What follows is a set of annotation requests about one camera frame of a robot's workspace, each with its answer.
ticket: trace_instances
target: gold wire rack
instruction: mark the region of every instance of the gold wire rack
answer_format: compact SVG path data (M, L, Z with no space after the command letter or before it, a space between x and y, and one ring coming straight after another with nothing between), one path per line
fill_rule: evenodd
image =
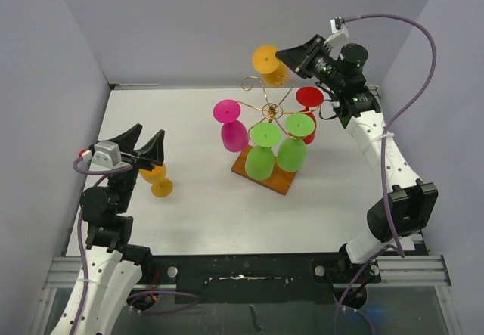
M287 111L284 111L284 109L282 108L282 102L284 102L284 100L289 96L289 94L292 92L292 90L294 89L294 86L296 84L296 82L294 81L294 79L290 78L289 76L279 76L276 80L280 79L280 78L288 78L288 81L291 81L291 87L289 89L289 91L287 91L286 95L282 97L281 101L279 103L271 103L269 102L269 99L268 99L268 95L267 95L267 92L265 91L265 84L264 84L264 81L262 79L260 79L259 77L257 76L248 76L244 79L242 79L242 83L240 84L240 86L242 87L242 89L246 92L252 90L254 84L251 84L249 86L246 85L247 81L250 80L250 79L255 79L256 81L259 82L259 84L261 85L262 87L262 93L264 94L264 99L265 99L265 104L264 106L262 107L256 107L256 106L253 106L252 104L248 104L248 103L245 103L243 101L236 101L238 102L239 104L242 104L246 107L249 107L249 108L252 108L253 110L259 110L262 115L263 115L263 118L258 121L257 123L255 123L254 125L252 125L248 130L247 130L247 133L249 135L249 139L255 144L256 142L250 137L250 131L256 126L258 125L259 123L262 123L264 122L265 120L268 120L269 123L273 123L273 122L276 122L276 124L279 126L279 128L281 129L282 132L284 132L284 134L289 137L289 138L292 138L294 140L300 140L301 138L304 138L304 137L297 137L297 136L294 136L294 135L291 135L289 132L287 132L283 127L282 125L279 123L278 119L280 119L284 114L295 114L295 113L312 113L312 112L315 112L316 110L319 109L319 106L317 106L316 108L314 108L313 110L303 110L303 111L300 111L300 112L287 112Z

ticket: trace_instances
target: screw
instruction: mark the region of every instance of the screw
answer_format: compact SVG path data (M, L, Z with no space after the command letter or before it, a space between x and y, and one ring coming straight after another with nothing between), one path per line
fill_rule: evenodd
M322 265L318 265L315 268L315 273L317 276L322 277L324 276L324 267Z
M178 269L176 267L174 267L174 266L171 266L166 271L166 274L168 275L168 277L174 278L178 274Z

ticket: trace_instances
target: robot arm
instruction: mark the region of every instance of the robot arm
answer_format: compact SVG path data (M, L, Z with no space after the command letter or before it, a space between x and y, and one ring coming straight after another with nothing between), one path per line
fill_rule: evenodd
M150 281L153 277L150 248L128 244L133 218L119 216L128 209L138 170L163 165L164 131L134 151L141 129L141 125L136 125L116 138L98 142L79 153L83 160L92 159L93 163L110 169L125 163L132 169L112 174L107 187L88 188L82 193L82 220L88 223L85 240L88 278L84 278L81 268L53 335L73 333L73 327L76 335L109 335L132 288L140 280ZM87 294L83 298L85 286ZM79 321L74 324L80 308Z
M361 45L347 44L341 48L338 58L333 59L330 56L333 45L346 39L348 31L339 17L331 21L331 28L333 35L328 39L316 35L306 44L278 51L276 57L301 78L314 76L319 79L319 85L330 89L332 100L337 101L334 112L377 175L381 174L381 139L386 138L386 185L391 216L398 236L408 236L427 225L437 189L433 183L424 184L411 169L392 134L383 135L385 121L380 105L366 87L362 74L368 52ZM367 226L342 246L340 253L345 268L368 261L392 242L382 199L368 210Z

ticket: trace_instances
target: white wall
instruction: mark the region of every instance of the white wall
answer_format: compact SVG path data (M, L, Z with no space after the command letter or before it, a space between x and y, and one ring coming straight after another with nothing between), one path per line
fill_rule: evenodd
M0 333L25 334L109 89L63 0L0 0Z
M427 0L65 0L111 83L239 85L263 44L292 48L330 34L330 19L389 12L417 18ZM369 82L381 82L410 31L356 24Z
M484 0L429 0L419 22L437 45L434 80L396 123L405 156L439 199L424 236L444 254L464 334L484 328ZM386 114L418 90L430 66L424 36L412 31L383 81Z

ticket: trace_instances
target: wooden block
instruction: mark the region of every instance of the wooden block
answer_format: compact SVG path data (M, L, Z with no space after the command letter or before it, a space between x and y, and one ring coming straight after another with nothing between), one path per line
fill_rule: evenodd
M293 183L294 176L296 176L295 172L286 172L281 169L278 164L274 164L274 171L270 178L266 180L254 180L250 178L248 174L245 172L245 160L247 158L247 154L249 151L252 150L252 146L247 146L242 152L240 152L239 157L235 160L234 165L232 166L232 172L243 176L244 178L248 178L251 181L256 182L259 185L265 186L276 193L286 195L289 191L290 185Z

